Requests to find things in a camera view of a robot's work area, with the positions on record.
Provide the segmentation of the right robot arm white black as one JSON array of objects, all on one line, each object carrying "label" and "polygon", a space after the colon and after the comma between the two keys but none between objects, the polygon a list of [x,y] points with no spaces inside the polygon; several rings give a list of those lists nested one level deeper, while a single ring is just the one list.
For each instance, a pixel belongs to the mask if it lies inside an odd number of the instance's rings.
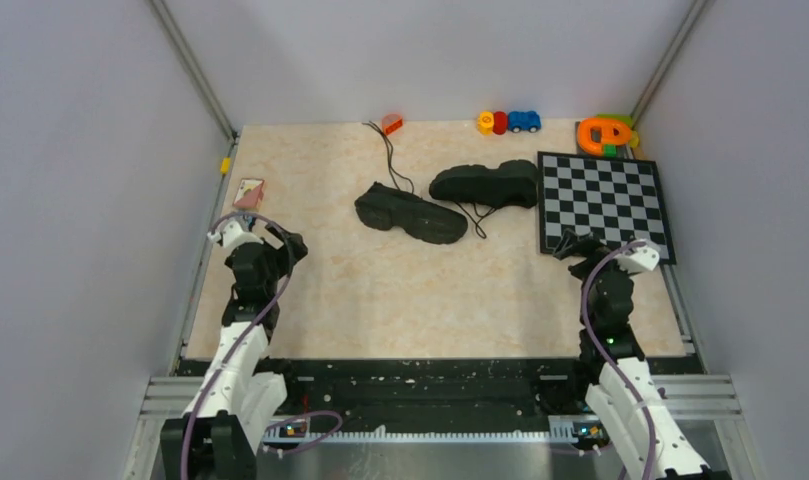
[{"label": "right robot arm white black", "polygon": [[593,233],[563,232],[554,257],[579,258],[581,353],[566,385],[569,404],[592,412],[621,461],[622,479],[728,479],[684,436],[652,379],[630,324],[634,277],[654,271],[661,253],[649,239],[611,248]]}]

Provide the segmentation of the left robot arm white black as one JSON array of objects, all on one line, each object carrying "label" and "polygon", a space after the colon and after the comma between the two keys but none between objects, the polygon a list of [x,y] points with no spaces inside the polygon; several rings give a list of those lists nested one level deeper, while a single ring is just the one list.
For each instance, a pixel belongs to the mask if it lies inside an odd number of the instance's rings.
[{"label": "left robot arm white black", "polygon": [[227,252],[234,283],[222,316],[219,346],[183,413],[165,421],[160,450],[169,479],[253,479],[256,450],[275,412],[299,404],[300,386],[259,373],[279,317],[278,300],[293,268],[308,253],[303,237],[272,225],[274,246],[230,220],[209,233]]}]

